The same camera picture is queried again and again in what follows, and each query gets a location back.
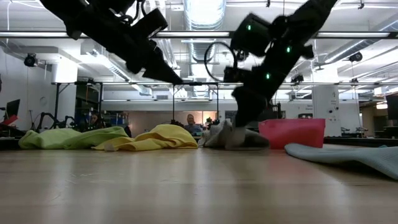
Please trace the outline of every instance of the desk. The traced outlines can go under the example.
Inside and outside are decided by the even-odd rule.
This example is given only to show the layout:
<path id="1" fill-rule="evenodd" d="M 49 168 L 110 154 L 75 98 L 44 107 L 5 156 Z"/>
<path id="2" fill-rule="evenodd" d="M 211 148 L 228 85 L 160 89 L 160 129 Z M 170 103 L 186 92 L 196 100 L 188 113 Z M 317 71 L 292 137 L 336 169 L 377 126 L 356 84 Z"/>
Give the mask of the desk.
<path id="1" fill-rule="evenodd" d="M 0 152 L 3 223 L 396 223 L 398 183 L 284 151 Z"/>

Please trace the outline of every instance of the red plastic bin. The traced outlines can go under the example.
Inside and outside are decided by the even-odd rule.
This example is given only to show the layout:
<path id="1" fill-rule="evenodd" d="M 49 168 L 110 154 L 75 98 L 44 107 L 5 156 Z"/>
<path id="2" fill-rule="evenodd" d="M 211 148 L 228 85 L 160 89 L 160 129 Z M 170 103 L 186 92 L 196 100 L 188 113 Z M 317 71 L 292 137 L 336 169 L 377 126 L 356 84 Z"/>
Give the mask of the red plastic bin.
<path id="1" fill-rule="evenodd" d="M 259 132 L 267 138 L 270 149 L 284 149 L 287 144 L 323 147 L 325 119 L 270 119 L 259 123 Z"/>

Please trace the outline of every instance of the yellow cloth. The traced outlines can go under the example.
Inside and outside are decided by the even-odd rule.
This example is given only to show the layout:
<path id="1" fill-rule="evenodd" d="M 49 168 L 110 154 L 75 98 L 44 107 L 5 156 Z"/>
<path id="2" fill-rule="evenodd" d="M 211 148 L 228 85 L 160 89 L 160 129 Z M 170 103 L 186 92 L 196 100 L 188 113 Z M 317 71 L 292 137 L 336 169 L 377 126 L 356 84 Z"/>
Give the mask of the yellow cloth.
<path id="1" fill-rule="evenodd" d="M 105 150 L 112 147 L 114 151 L 146 151 L 155 149 L 197 149 L 198 144 L 192 135 L 177 125 L 160 124 L 148 133 L 140 134 L 135 139 L 119 137 L 110 139 L 94 147 Z"/>

